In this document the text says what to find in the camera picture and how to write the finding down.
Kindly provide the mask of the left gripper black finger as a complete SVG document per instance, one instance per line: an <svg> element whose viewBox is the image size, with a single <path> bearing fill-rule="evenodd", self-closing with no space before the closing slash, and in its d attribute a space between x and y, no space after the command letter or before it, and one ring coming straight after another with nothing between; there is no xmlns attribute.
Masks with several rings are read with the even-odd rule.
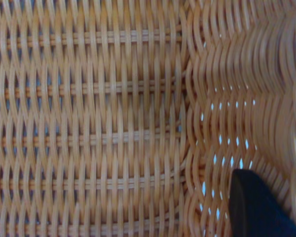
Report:
<svg viewBox="0 0 296 237"><path fill-rule="evenodd" d="M233 170L228 211L233 237L296 237L296 224L251 170Z"/></svg>

